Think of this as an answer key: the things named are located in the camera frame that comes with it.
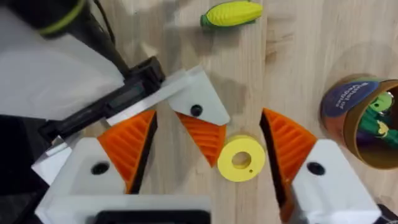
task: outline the black screw hole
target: black screw hole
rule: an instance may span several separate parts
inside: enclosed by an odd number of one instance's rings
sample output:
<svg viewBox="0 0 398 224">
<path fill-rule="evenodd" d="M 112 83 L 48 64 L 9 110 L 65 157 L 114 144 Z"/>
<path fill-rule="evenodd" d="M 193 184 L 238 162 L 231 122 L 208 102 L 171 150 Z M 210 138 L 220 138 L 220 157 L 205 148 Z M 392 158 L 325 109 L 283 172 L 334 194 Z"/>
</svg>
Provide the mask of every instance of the black screw hole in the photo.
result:
<svg viewBox="0 0 398 224">
<path fill-rule="evenodd" d="M 312 174 L 315 175 L 323 175 L 326 172 L 325 168 L 317 162 L 309 162 L 307 164 L 307 168 Z"/>
<path fill-rule="evenodd" d="M 193 105 L 191 107 L 191 114 L 194 117 L 199 117 L 203 112 L 203 108 L 200 105 Z"/>
<path fill-rule="evenodd" d="M 104 174 L 109 169 L 108 162 L 98 162 L 91 168 L 91 173 L 93 175 L 101 175 Z"/>
</svg>

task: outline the yellow ring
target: yellow ring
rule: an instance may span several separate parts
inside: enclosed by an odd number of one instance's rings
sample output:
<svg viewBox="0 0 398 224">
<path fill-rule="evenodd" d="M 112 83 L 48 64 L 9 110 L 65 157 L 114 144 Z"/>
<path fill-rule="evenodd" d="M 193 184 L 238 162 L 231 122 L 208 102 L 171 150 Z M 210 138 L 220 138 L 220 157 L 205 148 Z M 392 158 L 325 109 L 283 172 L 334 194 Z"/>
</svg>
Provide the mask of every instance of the yellow ring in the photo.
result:
<svg viewBox="0 0 398 224">
<path fill-rule="evenodd" d="M 251 160 L 245 164 L 234 165 L 233 157 L 239 152 L 246 152 Z M 218 170 L 226 179 L 243 182 L 260 173 L 266 161 L 266 153 L 262 146 L 252 137 L 237 135 L 228 140 L 217 160 Z"/>
</svg>

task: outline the cardboard canister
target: cardboard canister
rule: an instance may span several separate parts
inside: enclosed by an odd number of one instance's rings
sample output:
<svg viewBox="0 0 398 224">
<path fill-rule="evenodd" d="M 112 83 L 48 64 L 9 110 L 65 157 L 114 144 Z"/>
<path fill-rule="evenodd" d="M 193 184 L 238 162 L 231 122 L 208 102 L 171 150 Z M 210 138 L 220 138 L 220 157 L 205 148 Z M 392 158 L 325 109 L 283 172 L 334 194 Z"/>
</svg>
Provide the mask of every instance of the cardboard canister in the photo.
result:
<svg viewBox="0 0 398 224">
<path fill-rule="evenodd" d="M 366 145 L 357 145 L 359 121 L 366 108 L 385 91 L 398 98 L 398 80 L 356 74 L 344 78 L 331 87 L 322 99 L 320 118 L 326 131 L 336 142 L 344 145 L 358 159 L 377 169 L 398 167 L 398 149 L 391 148 L 381 139 Z M 398 103 L 391 108 L 390 129 L 398 129 Z"/>
</svg>

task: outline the wood grain surface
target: wood grain surface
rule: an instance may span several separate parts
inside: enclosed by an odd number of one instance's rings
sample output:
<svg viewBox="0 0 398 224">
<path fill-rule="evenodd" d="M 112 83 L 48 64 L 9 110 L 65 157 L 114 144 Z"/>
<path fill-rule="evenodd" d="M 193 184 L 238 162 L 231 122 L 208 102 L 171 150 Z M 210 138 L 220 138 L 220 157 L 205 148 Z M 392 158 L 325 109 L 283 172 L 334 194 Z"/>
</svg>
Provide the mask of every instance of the wood grain surface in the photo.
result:
<svg viewBox="0 0 398 224">
<path fill-rule="evenodd" d="M 257 0 L 263 16 L 237 29 L 203 32 L 199 18 L 222 0 L 102 0 L 116 45 L 130 66 L 156 55 L 167 75 L 201 64 L 231 116 L 227 135 L 264 144 L 262 107 L 319 138 L 324 92 L 352 73 L 398 78 L 398 1 Z M 269 165 L 254 179 L 224 179 L 166 103 L 146 168 L 143 194 L 209 195 L 213 223 L 280 223 Z M 348 160 L 378 202 L 398 212 L 398 171 Z"/>
</svg>

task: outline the yellow corn cob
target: yellow corn cob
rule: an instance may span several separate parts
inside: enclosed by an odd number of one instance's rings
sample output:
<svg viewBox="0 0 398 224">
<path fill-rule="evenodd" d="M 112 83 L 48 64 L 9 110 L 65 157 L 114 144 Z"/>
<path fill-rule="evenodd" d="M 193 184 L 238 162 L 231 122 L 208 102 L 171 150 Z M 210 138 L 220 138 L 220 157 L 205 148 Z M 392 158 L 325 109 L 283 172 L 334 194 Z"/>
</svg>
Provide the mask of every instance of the yellow corn cob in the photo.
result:
<svg viewBox="0 0 398 224">
<path fill-rule="evenodd" d="M 261 16 L 262 5 L 249 1 L 232 1 L 212 7 L 201 17 L 201 25 L 231 27 L 252 22 Z"/>
</svg>

